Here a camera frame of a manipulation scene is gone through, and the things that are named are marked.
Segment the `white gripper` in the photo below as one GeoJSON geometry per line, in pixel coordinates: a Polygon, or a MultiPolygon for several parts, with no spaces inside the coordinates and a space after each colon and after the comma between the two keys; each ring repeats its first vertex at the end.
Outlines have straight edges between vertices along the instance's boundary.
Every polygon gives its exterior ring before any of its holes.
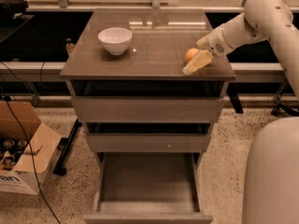
{"type": "Polygon", "coordinates": [[[199,51],[188,63],[185,61],[186,65],[183,68],[183,73],[185,75],[191,75],[202,67],[210,64],[213,58],[212,53],[214,56],[220,57],[227,55],[234,50],[225,40],[223,29],[220,26],[208,35],[200,38],[196,42],[196,45],[198,46],[199,51]]]}

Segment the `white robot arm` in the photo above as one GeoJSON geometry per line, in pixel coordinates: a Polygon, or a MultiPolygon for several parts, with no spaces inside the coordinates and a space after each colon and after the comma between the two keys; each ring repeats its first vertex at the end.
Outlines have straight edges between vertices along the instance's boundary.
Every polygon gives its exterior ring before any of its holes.
{"type": "MultiPolygon", "coordinates": [[[[217,56],[266,40],[299,98],[299,31],[283,0],[247,0],[244,10],[197,41],[190,75],[217,56]]],[[[255,136],[246,165],[242,224],[299,224],[299,118],[277,119],[255,136]]]]}

